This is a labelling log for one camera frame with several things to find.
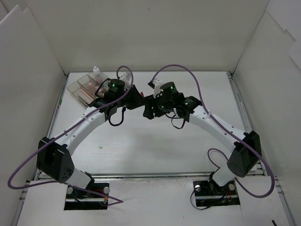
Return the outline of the pink-brown eyeshadow palette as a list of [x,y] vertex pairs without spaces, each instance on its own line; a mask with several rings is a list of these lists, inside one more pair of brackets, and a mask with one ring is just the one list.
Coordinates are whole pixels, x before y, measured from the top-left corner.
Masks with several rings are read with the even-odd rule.
[[98,89],[98,86],[94,84],[93,82],[87,82],[85,83],[85,88],[87,91],[89,91],[92,95],[95,94],[96,90]]

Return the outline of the pink blue white bottle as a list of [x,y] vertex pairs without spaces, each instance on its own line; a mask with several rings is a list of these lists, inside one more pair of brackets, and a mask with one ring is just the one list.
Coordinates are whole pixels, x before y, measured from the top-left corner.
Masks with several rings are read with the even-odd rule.
[[98,84],[101,84],[106,79],[105,75],[100,71],[100,69],[97,66],[93,67],[93,74],[95,81]]

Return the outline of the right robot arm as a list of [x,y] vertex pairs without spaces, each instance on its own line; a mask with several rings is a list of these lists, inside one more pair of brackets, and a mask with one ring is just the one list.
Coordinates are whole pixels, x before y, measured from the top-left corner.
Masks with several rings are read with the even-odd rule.
[[211,176],[209,191],[219,194],[235,177],[243,178],[257,163],[261,155],[259,135],[237,129],[214,114],[208,114],[201,101],[193,96],[185,97],[178,92],[173,82],[159,80],[149,82],[153,95],[146,97],[144,117],[153,119],[167,113],[175,113],[193,125],[205,130],[230,152],[227,163]]

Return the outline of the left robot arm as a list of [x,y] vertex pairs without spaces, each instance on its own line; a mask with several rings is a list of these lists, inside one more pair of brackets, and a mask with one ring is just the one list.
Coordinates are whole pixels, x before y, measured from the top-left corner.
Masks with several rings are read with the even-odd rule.
[[58,183],[77,187],[82,197],[90,197],[94,192],[94,179],[89,173],[75,168],[72,161],[74,151],[90,133],[108,121],[118,108],[133,110],[143,105],[144,97],[135,85],[125,89],[123,81],[112,79],[108,91],[94,99],[63,135],[40,140],[37,168]]

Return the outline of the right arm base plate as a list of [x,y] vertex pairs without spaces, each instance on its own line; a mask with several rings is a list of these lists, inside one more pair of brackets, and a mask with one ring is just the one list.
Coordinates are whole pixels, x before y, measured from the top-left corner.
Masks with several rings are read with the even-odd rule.
[[193,181],[192,197],[195,200],[193,206],[200,210],[216,206],[240,205],[234,180],[223,187],[215,186],[207,180],[195,180]]

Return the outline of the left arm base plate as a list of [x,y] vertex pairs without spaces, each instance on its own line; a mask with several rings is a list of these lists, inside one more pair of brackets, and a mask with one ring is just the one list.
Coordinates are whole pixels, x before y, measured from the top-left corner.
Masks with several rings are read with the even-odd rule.
[[108,198],[67,187],[64,210],[107,210]]

